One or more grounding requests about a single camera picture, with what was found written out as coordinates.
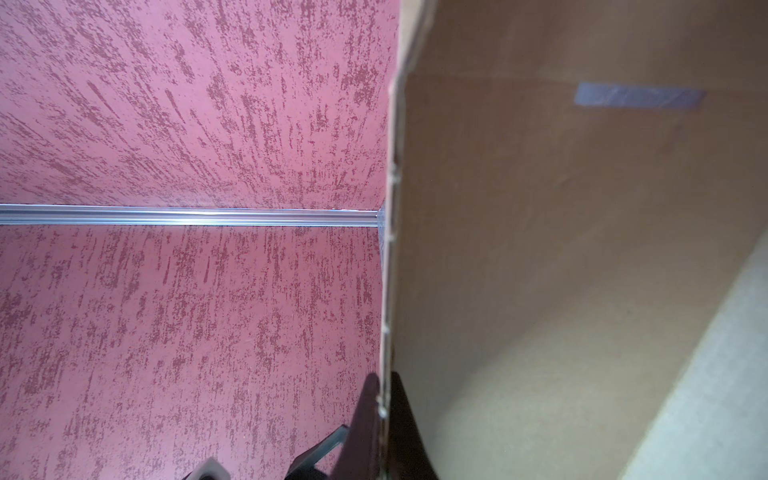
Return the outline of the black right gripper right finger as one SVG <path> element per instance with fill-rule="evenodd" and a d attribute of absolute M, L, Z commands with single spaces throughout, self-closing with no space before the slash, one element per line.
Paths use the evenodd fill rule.
<path fill-rule="evenodd" d="M 387 470 L 391 479 L 438 480 L 397 372 L 391 374 Z"/>

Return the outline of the brown cardboard box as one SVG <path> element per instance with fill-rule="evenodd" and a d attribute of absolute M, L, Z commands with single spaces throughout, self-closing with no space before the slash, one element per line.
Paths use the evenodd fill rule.
<path fill-rule="evenodd" d="M 388 312 L 441 479 L 618 479 L 767 225 L 763 1 L 405 1 Z"/>

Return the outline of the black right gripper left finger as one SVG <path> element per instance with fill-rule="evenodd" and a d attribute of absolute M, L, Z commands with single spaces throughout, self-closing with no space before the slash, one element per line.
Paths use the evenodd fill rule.
<path fill-rule="evenodd" d="M 379 378 L 366 376 L 332 480 L 373 480 L 379 474 Z"/>

